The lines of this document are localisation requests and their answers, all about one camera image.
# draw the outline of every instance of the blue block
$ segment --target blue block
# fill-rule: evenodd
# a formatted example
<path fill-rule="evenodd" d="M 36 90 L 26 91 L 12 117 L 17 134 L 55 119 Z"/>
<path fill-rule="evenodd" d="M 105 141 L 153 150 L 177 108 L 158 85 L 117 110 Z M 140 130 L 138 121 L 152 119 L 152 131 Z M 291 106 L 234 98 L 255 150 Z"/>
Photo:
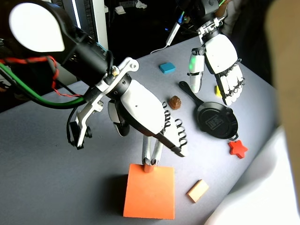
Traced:
<path fill-rule="evenodd" d="M 161 64 L 159 68 L 161 72 L 163 72 L 164 74 L 168 74 L 170 72 L 175 71 L 176 67 L 172 63 L 168 62 L 168 63 Z"/>

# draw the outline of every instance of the tabletop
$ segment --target tabletop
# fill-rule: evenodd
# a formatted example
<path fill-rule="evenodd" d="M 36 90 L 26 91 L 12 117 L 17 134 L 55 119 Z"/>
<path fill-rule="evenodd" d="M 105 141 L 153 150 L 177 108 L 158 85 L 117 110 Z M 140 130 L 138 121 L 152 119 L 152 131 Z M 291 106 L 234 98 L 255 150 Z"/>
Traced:
<path fill-rule="evenodd" d="M 138 59 L 133 79 L 166 101 L 177 95 L 181 108 L 171 111 L 183 120 L 189 155 L 181 158 L 164 147 L 159 165 L 175 168 L 175 220 L 125 218 L 122 216 L 130 163 L 141 163 L 143 135 L 131 128 L 118 136 L 107 107 L 87 123 L 93 138 L 84 149 L 68 144 L 66 122 L 70 110 L 55 110 L 27 102 L 0 115 L 0 224 L 6 225 L 199 225 L 221 203 L 239 177 L 266 143 L 278 123 L 276 91 L 241 65 L 246 85 L 233 109 L 239 123 L 239 140 L 248 148 L 244 159 L 229 154 L 228 140 L 199 130 L 194 117 L 196 105 L 179 87 L 187 81 L 192 38 L 163 51 Z M 159 65 L 171 62 L 176 70 L 163 74 Z M 214 94 L 214 75 L 205 70 L 197 96 L 203 101 L 223 103 Z M 87 85 L 70 86 L 84 93 Z M 68 98 L 50 93 L 45 98 L 63 102 Z M 209 190 L 192 203 L 187 191 L 200 179 Z"/>

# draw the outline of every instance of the robotic hand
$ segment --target robotic hand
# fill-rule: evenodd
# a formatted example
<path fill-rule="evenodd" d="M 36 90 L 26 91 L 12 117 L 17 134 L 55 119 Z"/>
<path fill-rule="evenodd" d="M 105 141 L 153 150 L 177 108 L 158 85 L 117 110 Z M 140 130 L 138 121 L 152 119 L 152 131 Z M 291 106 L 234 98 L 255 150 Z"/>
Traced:
<path fill-rule="evenodd" d="M 244 78 L 239 67 L 241 59 L 238 59 L 230 40 L 218 29 L 224 20 L 223 17 L 216 18 L 215 15 L 219 8 L 218 0 L 177 0 L 177 4 L 191 18 L 202 45 L 192 49 L 189 61 L 187 75 L 190 76 L 192 91 L 199 92 L 206 63 L 210 73 L 215 75 L 223 102 L 231 105 L 242 92 Z M 181 21 L 182 15 L 175 23 L 168 40 L 170 37 L 173 39 Z"/>
<path fill-rule="evenodd" d="M 178 156 L 186 155 L 181 124 L 171 120 L 171 131 L 165 134 L 167 117 L 161 102 L 129 76 L 129 71 L 139 68 L 136 60 L 128 57 L 114 66 L 112 53 L 75 27 L 66 12 L 54 4 L 40 0 L 5 0 L 1 4 L 0 37 L 13 43 L 16 53 L 50 55 L 90 86 L 83 96 L 86 106 L 70 124 L 74 142 L 69 142 L 83 148 L 84 137 L 91 137 L 86 121 L 94 112 L 102 111 L 101 99 L 106 95 L 111 98 L 110 119 L 121 136 L 128 134 L 131 125 L 145 136 L 157 138 Z"/>

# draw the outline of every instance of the star-shaped toy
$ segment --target star-shaped toy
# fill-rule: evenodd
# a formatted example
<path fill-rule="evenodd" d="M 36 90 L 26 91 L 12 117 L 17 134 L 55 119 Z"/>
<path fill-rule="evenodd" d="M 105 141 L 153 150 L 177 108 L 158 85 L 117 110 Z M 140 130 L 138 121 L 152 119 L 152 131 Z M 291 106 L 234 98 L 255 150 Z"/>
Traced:
<path fill-rule="evenodd" d="M 237 155 L 237 157 L 239 158 L 244 158 L 245 152 L 248 151 L 248 149 L 243 145 L 243 143 L 240 140 L 236 142 L 229 142 L 228 145 L 230 146 L 230 154 Z"/>

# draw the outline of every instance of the light strip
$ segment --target light strip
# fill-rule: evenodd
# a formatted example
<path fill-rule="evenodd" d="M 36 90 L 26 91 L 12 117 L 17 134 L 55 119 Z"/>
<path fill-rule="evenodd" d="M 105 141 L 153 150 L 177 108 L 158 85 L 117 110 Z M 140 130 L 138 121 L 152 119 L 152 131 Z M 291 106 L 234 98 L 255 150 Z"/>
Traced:
<path fill-rule="evenodd" d="M 78 12 L 77 12 L 77 6 L 76 6 L 75 0 L 72 0 L 72 5 L 73 5 L 74 13 L 75 13 L 77 27 L 81 28 L 80 21 L 79 21 L 79 15 L 78 15 Z"/>

